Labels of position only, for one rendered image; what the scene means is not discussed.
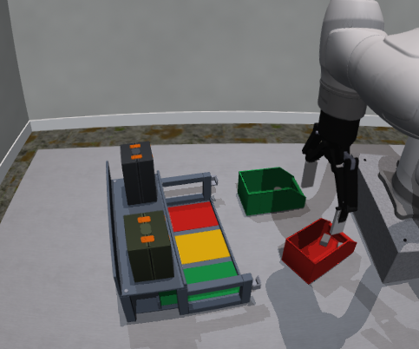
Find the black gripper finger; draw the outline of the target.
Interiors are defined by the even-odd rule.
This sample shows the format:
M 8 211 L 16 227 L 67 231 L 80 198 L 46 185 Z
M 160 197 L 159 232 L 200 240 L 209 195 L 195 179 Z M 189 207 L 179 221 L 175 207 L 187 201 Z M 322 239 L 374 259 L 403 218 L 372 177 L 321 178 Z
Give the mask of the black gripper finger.
M 339 234 L 344 230 L 348 214 L 357 211 L 357 170 L 359 160 L 344 152 L 343 166 L 337 168 L 333 148 L 328 148 L 331 171 L 335 175 L 338 207 L 331 225 L 330 234 Z M 347 159 L 346 159 L 347 158 Z
M 327 148 L 327 141 L 322 141 L 318 133 L 318 122 L 314 123 L 313 130 L 306 144 L 302 149 L 303 155 L 305 154 L 304 172 L 301 183 L 301 188 L 313 187 L 315 175 L 317 171 L 318 160 L 324 156 L 324 149 Z M 320 143 L 320 144 L 319 144 Z M 314 149 L 314 150 L 313 150 Z M 314 159 L 314 160 L 313 160 Z

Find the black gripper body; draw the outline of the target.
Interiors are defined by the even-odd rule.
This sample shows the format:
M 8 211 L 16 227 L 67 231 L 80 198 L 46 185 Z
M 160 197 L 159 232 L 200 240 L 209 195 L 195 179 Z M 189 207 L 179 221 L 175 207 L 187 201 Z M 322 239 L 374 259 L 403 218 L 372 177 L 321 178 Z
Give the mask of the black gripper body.
M 350 145 L 357 138 L 357 131 L 360 120 L 346 121 L 337 119 L 330 115 L 325 114 L 320 109 L 320 116 L 318 122 L 318 133 L 322 138 L 322 141 L 327 141 L 328 146 L 325 148 L 324 157 L 330 162 L 327 150 L 333 148 L 336 165 L 340 165 L 344 162 L 344 152 L 347 151 L 350 154 Z M 325 139 L 323 139 L 325 138 Z

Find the green bin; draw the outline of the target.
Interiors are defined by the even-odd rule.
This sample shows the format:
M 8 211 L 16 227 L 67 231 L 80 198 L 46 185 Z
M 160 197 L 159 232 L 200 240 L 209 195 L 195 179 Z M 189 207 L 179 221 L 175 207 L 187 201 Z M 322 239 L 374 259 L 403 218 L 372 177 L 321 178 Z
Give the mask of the green bin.
M 294 176 L 281 167 L 239 171 L 238 195 L 246 215 L 302 208 L 304 204 Z

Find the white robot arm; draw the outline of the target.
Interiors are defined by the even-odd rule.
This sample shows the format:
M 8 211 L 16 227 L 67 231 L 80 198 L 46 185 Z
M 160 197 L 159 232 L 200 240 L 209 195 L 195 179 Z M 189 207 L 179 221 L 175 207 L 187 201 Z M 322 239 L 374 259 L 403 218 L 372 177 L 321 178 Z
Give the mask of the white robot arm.
M 319 62 L 325 114 L 355 121 L 368 105 L 409 137 L 396 172 L 381 170 L 378 178 L 398 219 L 419 218 L 419 28 L 388 36 L 377 1 L 331 0 Z

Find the grey metal shelf rack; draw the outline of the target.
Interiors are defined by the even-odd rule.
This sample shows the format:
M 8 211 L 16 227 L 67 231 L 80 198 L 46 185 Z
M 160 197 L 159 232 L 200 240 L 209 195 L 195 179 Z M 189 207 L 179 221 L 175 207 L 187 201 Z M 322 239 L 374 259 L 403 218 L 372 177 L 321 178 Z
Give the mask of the grey metal shelf rack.
M 211 197 L 211 186 L 218 185 L 217 175 L 205 172 L 160 178 L 159 170 L 154 175 L 157 201 L 134 205 L 128 205 L 123 178 L 111 180 L 110 176 L 112 205 L 106 161 L 113 277 L 127 322 L 136 321 L 137 313 L 178 308 L 184 315 L 250 302 L 261 280 L 239 272 Z M 202 182 L 202 194 L 165 198 L 164 187 L 196 182 Z M 123 215 L 159 210 L 166 218 L 174 277 L 134 282 Z

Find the black case with orange handles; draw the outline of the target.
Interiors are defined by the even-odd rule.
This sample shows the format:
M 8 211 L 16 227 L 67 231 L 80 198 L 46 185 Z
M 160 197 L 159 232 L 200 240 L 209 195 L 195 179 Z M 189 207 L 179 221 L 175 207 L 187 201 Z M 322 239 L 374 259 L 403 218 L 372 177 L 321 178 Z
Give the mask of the black case with orange handles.
M 122 144 L 120 147 L 128 205 L 157 201 L 150 142 Z

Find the red bin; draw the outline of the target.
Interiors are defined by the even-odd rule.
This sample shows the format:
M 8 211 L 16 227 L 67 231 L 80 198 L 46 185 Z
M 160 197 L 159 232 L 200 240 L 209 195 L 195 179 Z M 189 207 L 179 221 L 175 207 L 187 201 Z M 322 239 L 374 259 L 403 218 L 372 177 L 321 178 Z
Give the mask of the red bin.
M 282 261 L 308 285 L 355 250 L 357 243 L 346 234 L 330 234 L 331 225 L 320 218 L 285 240 Z M 331 235 L 327 247 L 319 245 L 324 233 Z

